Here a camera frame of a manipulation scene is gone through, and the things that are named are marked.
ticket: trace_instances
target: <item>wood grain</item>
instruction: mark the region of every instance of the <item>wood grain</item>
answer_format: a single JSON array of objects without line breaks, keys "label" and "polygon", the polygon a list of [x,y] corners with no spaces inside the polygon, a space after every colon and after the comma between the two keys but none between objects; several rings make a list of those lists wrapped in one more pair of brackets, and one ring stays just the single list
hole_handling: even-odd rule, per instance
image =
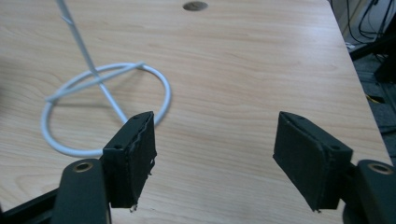
[{"label": "wood grain", "polygon": [[[68,1],[96,65],[145,61],[173,89],[156,128],[159,153],[136,213],[113,223],[340,223],[314,214],[272,159],[279,111],[300,114],[355,150],[389,162],[330,6],[324,0]],[[4,210],[57,188],[77,159],[39,129],[44,98],[87,70],[52,1],[0,1],[0,202]],[[132,116],[157,112],[161,83],[133,71],[107,83]],[[100,148],[121,126],[92,88],[59,102],[51,129]]]}]

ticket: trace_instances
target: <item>wooden table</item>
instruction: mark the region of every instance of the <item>wooden table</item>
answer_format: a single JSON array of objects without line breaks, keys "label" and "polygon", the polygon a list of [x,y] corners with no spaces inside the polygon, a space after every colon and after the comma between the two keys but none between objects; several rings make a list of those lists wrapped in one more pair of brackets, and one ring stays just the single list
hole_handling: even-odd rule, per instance
[{"label": "wooden table", "polygon": [[[145,61],[173,88],[156,128],[158,157],[136,213],[114,223],[341,223],[312,213],[272,158],[279,111],[311,119],[352,147],[353,162],[389,162],[329,3],[324,0],[68,1],[94,62]],[[87,70],[53,1],[0,1],[0,202],[8,210],[59,185],[76,158],[39,128],[44,98]],[[135,71],[107,83],[128,116],[163,87]],[[51,129],[101,148],[121,126],[98,88],[59,102]]]}]

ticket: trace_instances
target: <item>black plastic part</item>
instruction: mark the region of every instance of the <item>black plastic part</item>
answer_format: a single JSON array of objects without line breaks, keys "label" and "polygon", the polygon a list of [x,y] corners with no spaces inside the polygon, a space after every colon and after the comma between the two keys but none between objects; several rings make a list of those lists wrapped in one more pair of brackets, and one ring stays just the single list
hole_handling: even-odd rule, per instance
[{"label": "black plastic part", "polygon": [[280,112],[274,159],[312,210],[335,209],[352,149],[301,116]]},{"label": "black plastic part", "polygon": [[137,205],[157,156],[153,118],[152,112],[132,117],[103,149],[100,160],[111,207]]},{"label": "black plastic part", "polygon": [[369,223],[396,223],[396,170],[380,161],[359,161],[357,192]]},{"label": "black plastic part", "polygon": [[54,189],[33,200],[14,207],[0,216],[0,223],[50,223],[52,208],[58,190]]},{"label": "black plastic part", "polygon": [[64,168],[50,223],[111,223],[99,160],[76,161]]}]

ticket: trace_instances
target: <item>white cable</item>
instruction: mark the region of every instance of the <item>white cable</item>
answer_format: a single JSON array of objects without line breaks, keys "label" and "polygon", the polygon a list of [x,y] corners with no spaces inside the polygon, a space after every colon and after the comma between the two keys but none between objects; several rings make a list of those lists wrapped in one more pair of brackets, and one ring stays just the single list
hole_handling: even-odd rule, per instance
[{"label": "white cable", "polygon": [[[163,87],[165,88],[165,96],[163,98],[163,105],[158,112],[157,116],[154,117],[154,125],[158,125],[161,120],[163,119],[163,116],[167,112],[170,102],[171,102],[171,88],[169,85],[169,82],[167,81],[166,77],[160,73],[158,70],[146,65],[146,64],[139,64],[140,66],[136,66],[138,63],[113,63],[113,64],[108,64],[104,66],[100,66],[95,68],[95,70],[98,73],[105,72],[108,70],[113,70],[113,69],[120,69],[123,73],[126,71],[129,71],[130,67],[137,67],[137,69],[141,69],[147,72],[150,72],[152,75],[156,76],[161,83],[163,84]],[[119,75],[119,72],[112,73],[113,77]],[[56,99],[61,98],[62,96],[69,94],[68,91],[72,89],[75,85],[77,85],[81,80],[92,76],[91,71],[86,71],[84,73],[81,73],[80,75],[70,79],[66,83],[62,85],[62,87],[57,90],[57,92],[54,95],[57,95]],[[44,106],[43,113],[41,115],[41,132],[43,133],[44,139],[48,142],[48,144],[53,147],[55,150],[63,153],[64,155],[67,156],[72,156],[72,157],[79,157],[79,158],[94,158],[94,157],[99,157],[102,155],[103,151],[102,149],[76,149],[76,148],[71,148],[71,147],[66,147],[59,142],[57,142],[53,136],[50,133],[50,114],[52,112],[52,109],[54,107],[54,104],[56,104],[56,100],[52,102],[50,99],[47,101],[47,103]]]}]

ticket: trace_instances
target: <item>floor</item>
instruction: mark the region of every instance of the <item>floor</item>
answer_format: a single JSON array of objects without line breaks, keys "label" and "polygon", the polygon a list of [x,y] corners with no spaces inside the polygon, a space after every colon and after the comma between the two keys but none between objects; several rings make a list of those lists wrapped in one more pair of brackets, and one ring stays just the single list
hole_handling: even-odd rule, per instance
[{"label": "floor", "polygon": [[[372,7],[361,23],[361,30],[373,33],[363,33],[364,35],[368,37],[376,37],[375,31],[379,29],[390,2],[393,2],[393,4],[390,5],[387,22],[390,21],[391,17],[395,14],[396,3],[392,0],[378,1],[378,4]],[[349,51],[363,46],[362,44],[359,44],[358,41],[363,43],[373,41],[372,39],[361,35],[359,30],[359,23],[363,18],[364,11],[365,9],[362,11],[360,17],[354,23],[350,24],[353,36],[347,36],[345,41],[346,43],[353,44],[352,48],[355,48],[349,49]],[[396,84],[378,82],[374,75],[376,69],[381,65],[383,60],[384,58],[382,58],[381,55],[371,54],[358,59],[353,63],[364,92],[366,93],[367,100],[372,108],[375,121],[382,134],[389,156],[393,165],[396,166]]]}]

